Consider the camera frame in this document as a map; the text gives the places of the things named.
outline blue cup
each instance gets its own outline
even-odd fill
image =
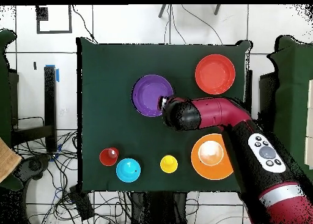
[[[135,159],[122,159],[116,166],[117,177],[126,183],[137,180],[140,172],[140,164]]]

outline white floor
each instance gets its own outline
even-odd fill
[[[184,7],[210,24],[219,34],[223,44],[233,45],[239,40],[253,42],[250,56],[250,69],[253,71],[252,116],[259,110],[258,78],[272,72],[274,66],[266,54],[273,52],[275,39],[289,34],[296,39],[311,42],[312,22],[301,8],[284,5],[222,5],[215,16],[215,4],[189,5]],[[168,22],[166,10],[158,18],[161,4],[129,6],[75,6],[86,22],[87,29],[99,43],[164,43],[164,29]],[[49,21],[41,21],[41,30],[68,29],[68,6],[48,6]],[[186,12],[181,5],[173,5],[174,21],[187,44],[221,44],[214,31],[206,24]],[[76,37],[88,37],[80,16],[72,12],[71,34],[37,34],[35,6],[0,7],[0,28],[16,31],[17,40],[9,45],[6,56],[10,67],[20,75],[18,112],[19,118],[30,116],[44,117],[43,67],[54,64],[59,69],[57,82],[57,129],[58,135],[76,130]],[[169,42],[169,28],[166,43]],[[171,26],[171,43],[183,44],[182,38]],[[20,127],[38,125],[40,120],[21,121]],[[75,150],[68,142],[67,149]],[[71,168],[76,167],[72,161]],[[60,186],[60,176],[53,163],[49,166],[55,184]],[[77,182],[76,171],[66,171],[69,184]],[[32,181],[27,195],[28,216],[45,214],[53,202],[55,188],[50,174],[46,171],[39,181]],[[116,193],[102,192],[108,200]],[[187,216],[188,224],[250,224],[242,202],[235,193],[189,193],[189,198],[199,199],[197,214]],[[98,214],[114,212],[112,205],[103,205],[98,192],[90,194],[90,200]],[[196,209],[195,201],[189,200],[186,212]],[[40,224],[43,216],[30,218],[32,224]],[[125,216],[119,217],[122,222]],[[105,224],[100,218],[96,224]],[[73,224],[71,221],[61,224]]]

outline purple bowl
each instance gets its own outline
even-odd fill
[[[173,94],[172,86],[165,78],[159,75],[145,75],[134,84],[133,105],[142,115],[157,117],[162,115],[162,111],[158,109],[159,98]]]

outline yellow cup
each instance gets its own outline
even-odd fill
[[[160,167],[165,173],[173,173],[178,167],[178,162],[172,155],[166,155],[161,159]]]

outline table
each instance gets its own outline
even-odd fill
[[[313,45],[291,36],[276,40],[273,60],[279,79],[275,92],[273,133],[313,182],[313,171],[304,164],[309,80],[313,79]]]
[[[234,46],[96,45],[80,38],[80,44],[84,191],[239,191],[234,174],[220,181],[209,181],[192,167],[193,145],[203,135],[218,132],[218,128],[175,132],[163,124],[161,117],[139,114],[132,105],[131,90],[141,76],[157,74],[172,84],[177,96],[207,97],[197,86],[194,71],[205,56],[222,54],[232,61],[236,71],[234,84],[222,96],[243,100],[249,41]],[[137,181],[124,183],[116,176],[117,163],[114,166],[100,163],[100,152],[112,146],[119,150],[118,161],[130,157],[139,162],[141,175]],[[161,158],[166,154],[179,162],[172,174],[160,168]]]

